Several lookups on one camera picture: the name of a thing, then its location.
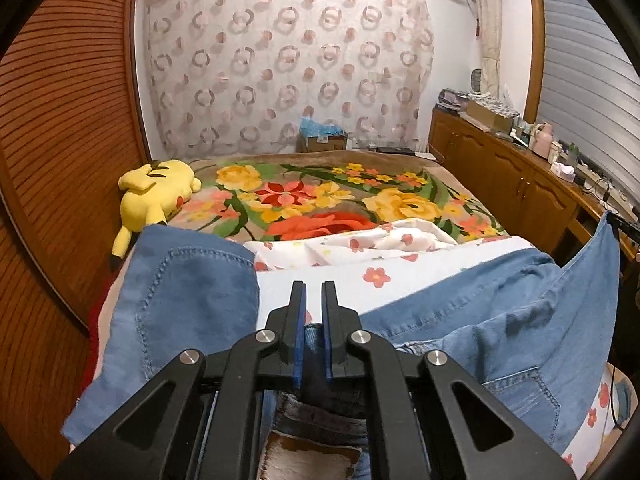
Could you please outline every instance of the sheer curtain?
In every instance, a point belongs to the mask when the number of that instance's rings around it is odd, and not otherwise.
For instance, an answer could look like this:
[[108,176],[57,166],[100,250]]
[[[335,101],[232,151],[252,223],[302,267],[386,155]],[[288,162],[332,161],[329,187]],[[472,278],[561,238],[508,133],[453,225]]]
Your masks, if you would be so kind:
[[500,88],[500,39],[502,37],[502,0],[476,0],[482,45],[482,93],[498,98]]
[[424,0],[144,0],[170,156],[292,152],[302,116],[411,146],[433,31]]

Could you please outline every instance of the gray blind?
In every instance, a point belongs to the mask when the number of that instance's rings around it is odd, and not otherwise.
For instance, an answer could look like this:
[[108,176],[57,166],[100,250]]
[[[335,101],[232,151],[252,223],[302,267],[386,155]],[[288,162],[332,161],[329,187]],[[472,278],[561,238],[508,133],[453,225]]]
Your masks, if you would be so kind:
[[545,67],[538,121],[575,142],[640,201],[640,79],[587,0],[543,0]]

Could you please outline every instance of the cabinet door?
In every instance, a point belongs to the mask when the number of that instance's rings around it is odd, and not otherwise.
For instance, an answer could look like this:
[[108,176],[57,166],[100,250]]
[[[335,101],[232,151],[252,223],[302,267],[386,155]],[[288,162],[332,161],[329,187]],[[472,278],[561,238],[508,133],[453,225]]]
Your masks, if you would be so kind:
[[433,111],[431,131],[429,134],[430,151],[436,156],[439,163],[446,162],[449,145],[453,140],[453,127],[451,118],[444,113]]
[[509,234],[515,235],[519,231],[520,195],[530,166],[495,143],[492,167],[490,185],[482,203]]
[[473,193],[478,200],[486,197],[491,171],[491,149],[484,133],[467,127],[462,121],[454,131],[445,163],[453,175]]
[[533,171],[522,191],[517,234],[551,254],[558,245],[576,203],[550,177]]

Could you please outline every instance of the pink thermos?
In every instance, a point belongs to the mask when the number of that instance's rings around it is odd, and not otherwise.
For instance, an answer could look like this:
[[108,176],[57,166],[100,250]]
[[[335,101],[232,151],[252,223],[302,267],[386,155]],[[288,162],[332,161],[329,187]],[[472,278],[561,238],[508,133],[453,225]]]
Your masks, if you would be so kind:
[[547,158],[551,150],[551,143],[554,141],[553,126],[549,123],[537,124],[533,129],[533,136],[536,138],[532,150],[535,154]]

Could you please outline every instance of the pikachu plush toy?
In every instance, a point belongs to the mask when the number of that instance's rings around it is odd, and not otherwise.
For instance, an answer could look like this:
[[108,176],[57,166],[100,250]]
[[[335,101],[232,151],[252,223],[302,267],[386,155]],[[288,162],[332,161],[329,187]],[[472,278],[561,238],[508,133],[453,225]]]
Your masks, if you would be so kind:
[[124,258],[133,233],[146,225],[166,224],[201,186],[193,170],[181,160],[153,160],[121,176],[118,187],[125,191],[120,202],[122,227],[113,242],[111,267]]

